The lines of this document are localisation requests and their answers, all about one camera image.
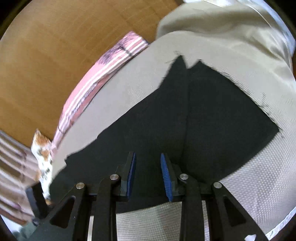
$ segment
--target pink cloth strip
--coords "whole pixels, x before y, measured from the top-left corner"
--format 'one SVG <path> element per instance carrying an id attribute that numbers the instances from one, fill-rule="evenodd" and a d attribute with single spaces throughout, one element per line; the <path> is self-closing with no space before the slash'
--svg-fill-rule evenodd
<path id="1" fill-rule="evenodd" d="M 64 105 L 59 125 L 52 141 L 52 155 L 69 128 L 77 121 L 104 84 L 128 60 L 140 53 L 147 46 L 148 43 L 141 36 L 134 32 L 129 32 L 90 68 L 72 91 Z"/>

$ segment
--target triangular cutout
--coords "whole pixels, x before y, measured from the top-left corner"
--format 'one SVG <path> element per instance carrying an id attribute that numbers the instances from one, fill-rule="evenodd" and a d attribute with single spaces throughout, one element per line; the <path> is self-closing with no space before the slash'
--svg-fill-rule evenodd
<path id="1" fill-rule="evenodd" d="M 63 229 L 68 227 L 70 215 L 74 206 L 75 197 L 70 197 L 65 205 L 57 212 L 57 214 L 50 220 L 50 224 L 61 227 Z"/>
<path id="2" fill-rule="evenodd" d="M 231 227 L 235 227 L 246 222 L 244 216 L 237 210 L 234 204 L 227 197 L 224 197 L 224 205 Z"/>

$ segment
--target textured white fabric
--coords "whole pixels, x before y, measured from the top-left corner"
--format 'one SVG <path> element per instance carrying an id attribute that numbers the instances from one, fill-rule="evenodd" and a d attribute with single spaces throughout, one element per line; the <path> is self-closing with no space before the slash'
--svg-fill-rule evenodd
<path id="1" fill-rule="evenodd" d="M 263 23 L 259 25 L 268 32 Z M 61 143 L 54 160 L 54 172 L 65 165 L 67 155 L 88 145 L 153 92 L 172 61 L 183 55 L 188 67 L 202 60 L 226 75 L 278 125 L 280 132 L 261 152 L 221 181 L 264 233 L 275 228 L 296 204 L 295 79 L 286 62 L 283 45 L 268 39 L 265 43 L 272 44 L 269 45 L 272 51 L 266 52 L 268 48 L 262 46 L 265 38 L 257 39 L 261 40 L 260 45 L 257 41 L 244 43 L 237 39 L 231 45 L 230 37 L 217 39 L 204 33 L 175 31 L 153 42 L 95 96 Z M 268 63 L 272 63 L 272 68 L 267 67 Z M 180 204 L 166 203 L 117 215 L 118 240 L 178 240 L 180 212 Z"/>

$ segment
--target pink fabric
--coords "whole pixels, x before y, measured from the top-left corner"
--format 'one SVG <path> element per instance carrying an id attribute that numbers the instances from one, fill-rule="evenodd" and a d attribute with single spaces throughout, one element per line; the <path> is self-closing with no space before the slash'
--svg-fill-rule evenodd
<path id="1" fill-rule="evenodd" d="M 141 36 L 134 32 L 129 32 L 91 67 L 72 91 L 64 105 L 59 125 L 52 141 L 52 154 L 58 148 L 66 132 L 76 122 L 103 85 L 128 60 L 147 46 L 148 43 Z"/>

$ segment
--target beige fabric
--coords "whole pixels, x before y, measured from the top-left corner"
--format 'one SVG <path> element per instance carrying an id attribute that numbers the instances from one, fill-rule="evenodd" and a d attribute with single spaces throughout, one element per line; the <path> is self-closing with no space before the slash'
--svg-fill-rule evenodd
<path id="1" fill-rule="evenodd" d="M 0 132 L 0 213 L 24 224 L 33 213 L 25 189 L 38 181 L 38 163 L 31 150 Z"/>
<path id="2" fill-rule="evenodd" d="M 129 31 L 151 42 L 175 0 L 32 0 L 0 40 L 0 128 L 52 139 L 71 91 Z"/>
<path id="3" fill-rule="evenodd" d="M 258 18 L 256 11 L 250 12 L 244 6 L 237 7 L 229 9 L 229 13 L 224 10 L 224 14 L 221 14 L 226 26 L 212 23 L 221 32 L 228 31 L 225 39 L 215 28 L 203 30 L 202 34 L 192 32 L 196 27 L 192 27 L 192 31 L 171 32 L 158 38 L 120 70 L 95 96 L 65 136 L 54 159 L 54 175 L 65 166 L 67 155 L 84 148 L 100 132 L 153 92 L 166 75 L 171 62 L 178 55 L 184 55 L 188 67 L 201 59 L 225 73 L 280 127 L 281 131 L 272 143 L 240 170 L 222 180 L 265 233 L 278 225 L 294 208 L 296 200 L 296 185 L 292 184 L 296 173 L 291 168 L 296 166 L 295 80 L 287 63 L 284 46 L 272 41 L 274 34 L 269 25 Z M 168 29 L 170 23 L 179 19 L 179 10 L 161 21 L 158 36 L 161 31 Z M 182 24 L 191 21 L 192 25 L 199 26 L 201 21 L 203 26 L 212 18 L 215 19 L 220 9 L 216 10 L 212 9 L 211 14 L 200 11 L 203 16 L 201 20 L 199 14 L 190 15 L 189 8 L 188 14 L 183 12 L 185 21 Z M 224 17 L 229 14 L 231 18 L 235 11 L 245 14 L 249 19 L 245 26 L 248 28 L 245 36 L 242 35 L 243 31 L 239 31 L 237 36 L 235 29 L 229 29 L 231 26 L 239 28 L 239 21 L 229 25 L 228 17 Z M 171 27 L 168 31 L 177 30 Z M 257 29 L 261 29 L 265 36 L 256 38 L 256 34 L 260 33 Z M 273 68 L 267 68 L 266 62 Z M 157 234 L 157 240 L 177 240 L 180 211 L 180 204 L 167 203 L 148 210 L 118 215 L 118 240 L 153 240 L 149 235 L 151 233 Z"/>

